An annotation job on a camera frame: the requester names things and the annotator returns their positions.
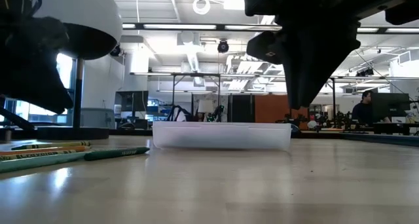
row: person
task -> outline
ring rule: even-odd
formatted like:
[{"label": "person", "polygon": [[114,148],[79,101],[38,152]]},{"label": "person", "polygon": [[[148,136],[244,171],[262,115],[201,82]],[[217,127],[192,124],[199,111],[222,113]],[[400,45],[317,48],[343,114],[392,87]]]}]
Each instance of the person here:
[{"label": "person", "polygon": [[[357,119],[360,123],[372,126],[377,119],[373,117],[373,105],[371,104],[372,90],[366,90],[362,93],[361,103],[355,105],[352,110],[352,119]],[[391,122],[388,117],[382,119],[384,122]]]}]

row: light fixture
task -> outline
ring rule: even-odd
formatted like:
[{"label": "light fixture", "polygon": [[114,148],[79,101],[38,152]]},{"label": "light fixture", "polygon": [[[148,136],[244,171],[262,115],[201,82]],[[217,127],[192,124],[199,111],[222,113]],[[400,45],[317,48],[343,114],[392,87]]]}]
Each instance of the light fixture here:
[{"label": "light fixture", "polygon": [[143,75],[143,76],[170,76],[171,73],[130,73],[132,75]]},{"label": "light fixture", "polygon": [[359,33],[376,33],[378,28],[358,28]]},{"label": "light fixture", "polygon": [[214,93],[210,90],[188,90],[187,92],[190,92],[190,93]]},{"label": "light fixture", "polygon": [[285,77],[285,75],[260,75],[259,77]]},{"label": "light fixture", "polygon": [[278,25],[226,25],[225,29],[232,31],[279,31],[282,27]]},{"label": "light fixture", "polygon": [[200,25],[200,24],[144,24],[145,29],[184,29],[184,30],[215,30],[216,25]]},{"label": "light fixture", "polygon": [[[204,7],[198,8],[198,2],[203,1],[205,2]],[[210,0],[194,0],[194,3],[192,4],[192,8],[195,11],[195,13],[200,15],[207,14],[211,9],[211,3]]]},{"label": "light fixture", "polygon": [[269,92],[243,92],[244,94],[269,94]]},{"label": "light fixture", "polygon": [[419,33],[419,28],[389,28],[388,33]]},{"label": "light fixture", "polygon": [[[173,92],[173,90],[157,90],[157,92]],[[184,90],[175,90],[175,92],[185,92],[185,91]]]},{"label": "light fixture", "polygon": [[254,74],[220,74],[222,77],[256,77]]},{"label": "light fixture", "polygon": [[244,10],[244,0],[224,0],[226,10]]},{"label": "light fixture", "polygon": [[135,24],[123,24],[122,28],[136,28]]},{"label": "light fixture", "polygon": [[353,80],[373,80],[373,79],[381,79],[381,77],[344,77],[344,76],[332,76],[331,78],[335,79],[353,79]]}]

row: ceiling duct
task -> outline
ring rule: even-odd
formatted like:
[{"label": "ceiling duct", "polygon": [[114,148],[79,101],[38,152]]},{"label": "ceiling duct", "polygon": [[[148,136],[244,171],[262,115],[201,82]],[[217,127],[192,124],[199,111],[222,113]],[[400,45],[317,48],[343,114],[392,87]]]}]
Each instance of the ceiling duct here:
[{"label": "ceiling duct", "polygon": [[419,60],[419,49],[418,50],[410,50],[407,51],[399,56],[400,64]]},{"label": "ceiling duct", "polygon": [[[199,46],[199,34],[191,31],[182,31],[177,34],[177,45],[184,45],[186,49],[186,55],[188,57],[188,63],[191,67],[191,72],[199,73],[199,61],[196,55],[195,46]],[[194,86],[205,86],[205,80],[201,77],[194,77]]]}]

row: computer monitor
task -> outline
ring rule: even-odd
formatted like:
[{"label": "computer monitor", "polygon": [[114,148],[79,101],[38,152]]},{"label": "computer monitor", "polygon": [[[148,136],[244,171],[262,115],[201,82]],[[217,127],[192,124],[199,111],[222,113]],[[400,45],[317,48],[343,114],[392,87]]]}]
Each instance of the computer monitor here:
[{"label": "computer monitor", "polygon": [[373,115],[375,120],[385,117],[406,117],[410,110],[409,95],[403,93],[372,93]]},{"label": "computer monitor", "polygon": [[126,91],[116,92],[115,104],[121,105],[122,112],[146,111],[147,101],[149,99],[148,91]]}]

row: fluorescent light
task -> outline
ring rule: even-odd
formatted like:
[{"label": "fluorescent light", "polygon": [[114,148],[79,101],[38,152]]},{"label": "fluorescent light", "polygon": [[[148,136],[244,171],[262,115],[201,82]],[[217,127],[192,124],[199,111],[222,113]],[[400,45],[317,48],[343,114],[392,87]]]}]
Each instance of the fluorescent light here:
[{"label": "fluorescent light", "polygon": [[220,74],[222,77],[256,77],[254,74]]},{"label": "fluorescent light", "polygon": [[386,77],[387,80],[419,80],[418,77]]},{"label": "fluorescent light", "polygon": [[352,79],[352,80],[373,80],[373,79],[381,79],[380,77],[344,77],[344,76],[338,76],[338,77],[334,77],[332,76],[331,78],[336,78],[336,79]]},{"label": "fluorescent light", "polygon": [[419,28],[389,28],[386,32],[393,33],[419,33]]},{"label": "fluorescent light", "polygon": [[171,73],[131,73],[133,75],[145,75],[145,76],[170,76]]},{"label": "fluorescent light", "polygon": [[136,28],[135,24],[123,24],[122,28]]},{"label": "fluorescent light", "polygon": [[376,33],[378,28],[358,28],[359,33]]},{"label": "fluorescent light", "polygon": [[259,77],[285,77],[285,75],[260,75]]},{"label": "fluorescent light", "polygon": [[224,9],[244,10],[244,0],[224,0]]},{"label": "fluorescent light", "polygon": [[144,24],[145,29],[204,29],[215,30],[216,25],[198,25],[198,24]]},{"label": "fluorescent light", "polygon": [[251,31],[279,31],[282,29],[278,25],[226,25],[226,30],[251,30]]},{"label": "fluorescent light", "polygon": [[244,94],[269,94],[269,92],[243,92]]},{"label": "fluorescent light", "polygon": [[190,93],[214,93],[210,90],[188,90]]},{"label": "fluorescent light", "polygon": [[[157,92],[173,92],[173,90],[157,90]],[[184,90],[175,90],[175,92],[185,92]]]}]

